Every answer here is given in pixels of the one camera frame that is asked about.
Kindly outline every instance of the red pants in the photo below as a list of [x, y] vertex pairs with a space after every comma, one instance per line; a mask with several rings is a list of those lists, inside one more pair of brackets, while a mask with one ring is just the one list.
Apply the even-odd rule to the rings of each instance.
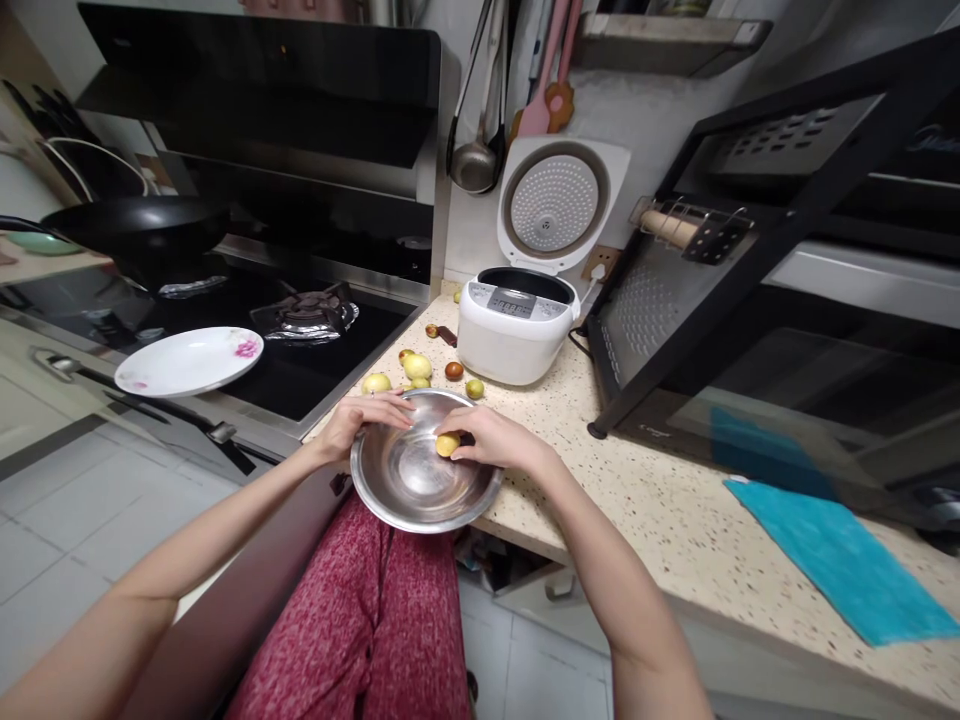
[[228, 718], [469, 718], [466, 672], [452, 535], [393, 530], [354, 494]]

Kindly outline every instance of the kitchen counter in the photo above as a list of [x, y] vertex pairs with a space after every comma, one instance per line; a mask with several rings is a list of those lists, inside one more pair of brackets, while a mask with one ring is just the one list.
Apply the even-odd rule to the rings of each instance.
[[3, 235], [0, 235], [0, 252], [17, 260], [13, 265], [0, 265], [0, 285], [36, 280], [48, 275], [113, 262], [110, 258], [97, 257], [88, 252], [79, 252], [75, 255], [33, 255], [20, 246], [14, 245]]
[[[409, 347], [433, 363], [434, 387], [464, 392], [463, 381], [451, 383], [443, 376], [444, 365], [457, 359], [456, 350], [441, 339], [429, 339], [423, 329], [427, 323], [456, 329], [455, 289], [444, 283], [444, 294], [370, 372], [386, 373], [394, 387], [408, 382], [397, 355]], [[470, 377], [468, 371], [464, 381]], [[550, 372], [534, 385], [484, 382], [486, 395], [480, 402], [557, 449], [657, 584], [684, 609], [798, 662], [831, 663], [846, 670], [851, 682], [920, 712], [960, 717], [960, 640], [870, 648], [722, 485], [726, 473], [612, 435], [591, 437], [586, 426], [599, 412], [599, 396], [589, 359], [571, 343], [564, 344]], [[351, 394], [359, 392], [358, 384]], [[870, 520], [863, 524], [960, 617], [960, 562], [906, 529]], [[572, 564], [543, 496], [522, 473], [507, 472], [497, 500], [474, 525]]]

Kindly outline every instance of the stainless steel bowl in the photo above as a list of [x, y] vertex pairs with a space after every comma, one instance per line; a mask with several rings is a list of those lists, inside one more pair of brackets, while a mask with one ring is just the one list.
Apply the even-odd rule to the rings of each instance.
[[437, 455], [434, 431], [458, 407], [475, 405], [449, 390], [404, 393], [416, 406], [414, 426], [402, 432], [369, 425], [353, 443], [353, 484], [370, 511], [388, 525], [414, 533], [463, 527], [490, 507], [503, 470]]

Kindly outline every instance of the black wok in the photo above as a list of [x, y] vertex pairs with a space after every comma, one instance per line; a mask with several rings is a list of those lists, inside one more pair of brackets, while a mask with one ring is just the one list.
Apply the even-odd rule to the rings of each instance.
[[167, 265], [212, 250], [229, 222], [223, 203], [156, 195], [76, 205], [39, 223], [0, 215], [0, 230], [48, 233], [119, 260]]

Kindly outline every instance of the white plate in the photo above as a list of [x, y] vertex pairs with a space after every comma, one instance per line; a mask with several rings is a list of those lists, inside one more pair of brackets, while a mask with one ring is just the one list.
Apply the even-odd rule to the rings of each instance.
[[263, 338], [245, 328], [215, 327], [172, 335], [123, 361], [113, 379], [124, 392], [186, 397], [216, 390], [256, 365]]

